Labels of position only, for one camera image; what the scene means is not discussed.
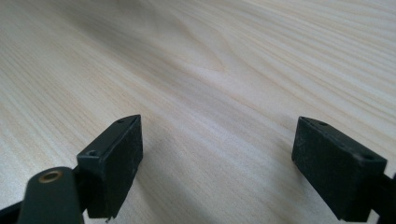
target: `black clamp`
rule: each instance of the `black clamp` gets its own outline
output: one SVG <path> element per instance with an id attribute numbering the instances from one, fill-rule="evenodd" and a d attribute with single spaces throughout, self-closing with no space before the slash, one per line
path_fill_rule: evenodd
<path id="1" fill-rule="evenodd" d="M 387 160 L 319 120 L 300 117 L 292 160 L 338 219 L 396 223 L 396 176 L 384 175 Z"/>
<path id="2" fill-rule="evenodd" d="M 0 223 L 83 223 L 116 217 L 143 159 L 140 115 L 119 119 L 77 155 L 78 166 L 33 176 L 22 202 L 0 211 Z"/>

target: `screw hole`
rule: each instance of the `screw hole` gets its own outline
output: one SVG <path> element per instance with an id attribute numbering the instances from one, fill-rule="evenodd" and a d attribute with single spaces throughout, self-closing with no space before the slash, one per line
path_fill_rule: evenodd
<path id="1" fill-rule="evenodd" d="M 91 150 L 87 153 L 89 156 L 96 156 L 96 151 L 95 150 Z"/>
<path id="2" fill-rule="evenodd" d="M 53 182 L 57 179 L 59 179 L 62 176 L 62 172 L 61 171 L 50 171 L 42 176 L 40 176 L 38 178 L 38 182 L 42 183 L 42 184 L 48 184 L 50 182 Z"/>

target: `wood grain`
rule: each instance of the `wood grain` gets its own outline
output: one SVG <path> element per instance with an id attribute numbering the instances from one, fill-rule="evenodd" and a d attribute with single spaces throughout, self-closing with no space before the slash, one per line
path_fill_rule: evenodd
<path id="1" fill-rule="evenodd" d="M 338 223 L 291 162 L 297 118 L 393 175 L 395 70 L 392 0 L 1 1 L 0 207 L 141 114 L 115 223 Z"/>

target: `light wooden surface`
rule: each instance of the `light wooden surface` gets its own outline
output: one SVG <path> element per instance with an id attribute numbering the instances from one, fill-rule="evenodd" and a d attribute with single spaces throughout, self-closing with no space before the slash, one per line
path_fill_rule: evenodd
<path id="1" fill-rule="evenodd" d="M 0 207 L 141 114 L 115 223 L 338 223 L 290 159 L 297 118 L 393 175 L 395 71 L 393 0 L 1 1 Z"/>

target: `black plastic part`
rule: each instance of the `black plastic part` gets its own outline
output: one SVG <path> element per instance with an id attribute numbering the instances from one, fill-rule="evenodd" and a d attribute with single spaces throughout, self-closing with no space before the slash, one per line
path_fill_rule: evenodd
<path id="1" fill-rule="evenodd" d="M 396 223 L 396 175 L 393 179 L 383 175 L 374 189 L 373 209 L 380 216 L 378 224 Z"/>
<path id="2" fill-rule="evenodd" d="M 19 224 L 80 224 L 82 220 L 72 169 L 51 168 L 29 180 Z"/>
<path id="3" fill-rule="evenodd" d="M 78 156 L 75 172 L 89 217 L 116 217 L 143 159 L 140 115 L 119 119 L 93 140 Z"/>
<path id="4" fill-rule="evenodd" d="M 387 160 L 327 123 L 300 117 L 292 160 L 338 219 L 367 221 Z"/>
<path id="5" fill-rule="evenodd" d="M 21 202 L 14 203 L 9 207 L 0 210 L 0 223 L 2 224 L 17 223 L 20 210 L 21 210 Z"/>

